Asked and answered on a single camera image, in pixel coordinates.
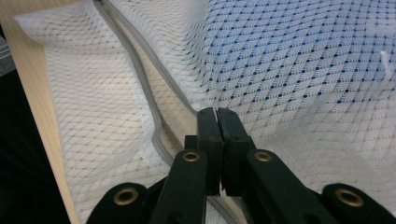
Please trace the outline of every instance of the mesh bag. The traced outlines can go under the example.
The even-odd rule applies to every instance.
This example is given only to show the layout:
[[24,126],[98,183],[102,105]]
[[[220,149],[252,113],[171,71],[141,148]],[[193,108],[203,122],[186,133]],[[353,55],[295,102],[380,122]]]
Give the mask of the mesh bag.
[[[136,179],[153,183],[165,175],[167,166],[150,141],[155,124],[134,66],[92,3],[81,4],[18,20],[45,46],[66,175],[85,220],[106,187]],[[395,2],[109,0],[109,4],[125,20],[125,27],[134,29],[132,35],[148,55],[142,56],[146,71],[155,73],[155,67],[163,75],[163,80],[150,75],[148,80],[176,139],[181,141],[193,130],[183,127],[183,120],[192,123],[193,111],[230,108],[256,145],[278,154],[309,188],[321,191],[329,183],[350,184],[396,215]],[[100,86],[99,92],[93,91]],[[105,92],[108,101],[101,95]],[[128,112],[120,112],[121,105]],[[181,111],[182,119],[172,115],[173,110]],[[139,129],[132,122],[128,129],[111,131],[101,119],[112,127],[113,113],[152,125]],[[119,135],[129,145],[107,142]],[[122,154],[126,149],[127,156]],[[151,162],[163,165],[152,169]],[[128,176],[134,169],[136,176]]]
[[194,110],[236,111],[309,188],[344,182],[396,214],[395,2],[109,3]]

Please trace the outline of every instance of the wooden panel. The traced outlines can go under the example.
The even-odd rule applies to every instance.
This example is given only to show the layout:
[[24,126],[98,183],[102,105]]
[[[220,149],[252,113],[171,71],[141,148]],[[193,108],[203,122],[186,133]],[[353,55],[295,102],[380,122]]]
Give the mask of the wooden panel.
[[79,223],[64,177],[61,144],[50,99],[44,50],[30,39],[14,20],[14,16],[18,14],[75,2],[77,0],[1,0],[0,22],[70,221]]

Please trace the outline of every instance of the wooden board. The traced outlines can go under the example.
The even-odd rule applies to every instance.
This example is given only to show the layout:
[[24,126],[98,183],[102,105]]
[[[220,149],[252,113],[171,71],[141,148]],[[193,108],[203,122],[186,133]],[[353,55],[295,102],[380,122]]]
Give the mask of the wooden board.
[[70,221],[79,223],[64,177],[61,143],[50,99],[44,50],[42,46],[30,39],[14,20],[14,16],[18,14],[75,2],[77,0],[1,0],[0,23],[20,74],[23,89],[32,109]]

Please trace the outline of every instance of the mesh netting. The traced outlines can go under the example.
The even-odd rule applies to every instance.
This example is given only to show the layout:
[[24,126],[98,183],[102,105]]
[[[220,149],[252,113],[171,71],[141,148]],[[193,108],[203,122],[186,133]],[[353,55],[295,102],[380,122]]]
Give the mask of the mesh netting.
[[396,3],[110,2],[195,110],[236,111],[308,187],[348,183],[395,213]]
[[[344,182],[396,214],[395,2],[110,2],[193,109],[236,111],[256,145],[309,188]],[[147,184],[167,167],[150,142],[154,123],[134,66],[92,3],[83,6],[19,21],[45,46],[66,175],[86,218],[104,187],[136,182],[127,172]],[[171,111],[191,115],[163,80],[148,79],[182,139],[193,129],[172,123],[180,119]]]

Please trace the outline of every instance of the mounting hole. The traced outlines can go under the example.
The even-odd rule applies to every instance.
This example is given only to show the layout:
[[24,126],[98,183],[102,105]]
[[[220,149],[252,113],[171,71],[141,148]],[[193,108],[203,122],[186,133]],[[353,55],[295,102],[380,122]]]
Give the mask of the mounting hole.
[[317,217],[314,214],[309,213],[309,212],[303,213],[303,220],[305,221],[305,223],[308,223],[308,224],[320,224],[321,223],[321,220],[319,217]]
[[128,205],[136,201],[139,193],[134,188],[120,189],[119,192],[114,195],[114,203],[119,206]]
[[201,156],[196,152],[188,152],[183,155],[183,160],[185,161],[198,161]]
[[254,154],[254,157],[258,161],[271,161],[272,160],[272,156],[266,152],[256,152]]
[[362,207],[364,205],[363,198],[349,189],[337,189],[335,191],[335,196],[342,203],[352,207]]
[[173,212],[168,216],[168,223],[169,224],[181,224],[183,223],[183,215],[178,212]]

